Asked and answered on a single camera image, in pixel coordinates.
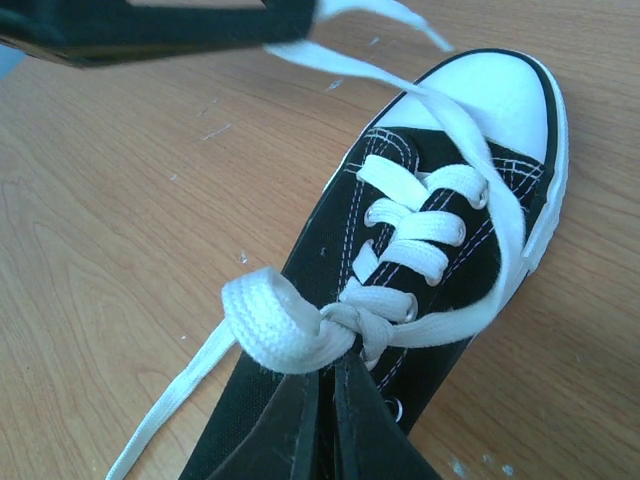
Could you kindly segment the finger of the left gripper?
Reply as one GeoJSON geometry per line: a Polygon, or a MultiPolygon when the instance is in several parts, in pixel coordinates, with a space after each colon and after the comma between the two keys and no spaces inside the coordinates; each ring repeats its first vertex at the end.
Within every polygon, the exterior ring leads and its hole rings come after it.
{"type": "Polygon", "coordinates": [[[304,39],[313,1],[258,7],[134,5],[128,1],[4,1],[1,43],[29,56],[98,68],[304,39]]]}

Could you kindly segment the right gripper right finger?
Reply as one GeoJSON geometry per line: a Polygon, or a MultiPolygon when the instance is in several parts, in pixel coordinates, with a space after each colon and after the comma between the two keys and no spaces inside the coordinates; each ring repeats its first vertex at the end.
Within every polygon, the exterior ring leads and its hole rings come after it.
{"type": "Polygon", "coordinates": [[[334,367],[334,477],[435,480],[436,470],[401,431],[360,356],[334,367]]]}

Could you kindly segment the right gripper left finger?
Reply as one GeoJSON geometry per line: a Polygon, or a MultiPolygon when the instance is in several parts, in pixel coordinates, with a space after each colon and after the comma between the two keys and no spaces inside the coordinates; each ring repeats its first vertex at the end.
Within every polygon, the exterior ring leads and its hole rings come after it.
{"type": "Polygon", "coordinates": [[[233,372],[202,435],[205,479],[305,479],[315,441],[316,373],[233,372]]]}

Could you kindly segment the white shoelace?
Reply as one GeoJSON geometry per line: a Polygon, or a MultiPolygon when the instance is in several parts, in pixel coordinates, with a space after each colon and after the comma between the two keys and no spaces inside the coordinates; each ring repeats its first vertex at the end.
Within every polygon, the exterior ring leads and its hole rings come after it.
{"type": "Polygon", "coordinates": [[[479,333],[501,310],[516,276],[515,262],[525,236],[521,205],[495,169],[479,127],[456,101],[311,41],[270,44],[267,51],[308,68],[370,78],[414,94],[456,145],[463,163],[417,176],[382,156],[367,156],[357,176],[382,193],[370,217],[394,227],[388,247],[380,254],[362,247],[339,299],[320,308],[271,268],[226,284],[221,293],[224,319],[141,421],[111,467],[112,479],[129,473],[159,428],[232,346],[241,346],[268,370],[305,374],[329,365],[361,339],[365,362],[374,365],[389,346],[438,346],[479,333]],[[492,289],[477,303],[420,315],[415,296],[370,286],[367,279],[386,261],[411,269],[430,284],[439,281],[447,259],[438,245],[460,243],[463,225],[452,214],[423,210],[437,188],[454,190],[473,208],[488,211],[498,240],[500,270],[492,289]]]}

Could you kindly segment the black white canvas sneaker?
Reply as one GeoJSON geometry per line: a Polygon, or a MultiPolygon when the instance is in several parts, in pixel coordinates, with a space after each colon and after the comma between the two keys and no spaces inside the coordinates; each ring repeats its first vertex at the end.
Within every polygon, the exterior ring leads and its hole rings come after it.
{"type": "Polygon", "coordinates": [[[456,55],[389,103],[284,268],[227,284],[179,388],[241,356],[185,479],[432,479],[408,434],[558,225],[568,122],[533,57],[456,55]]]}

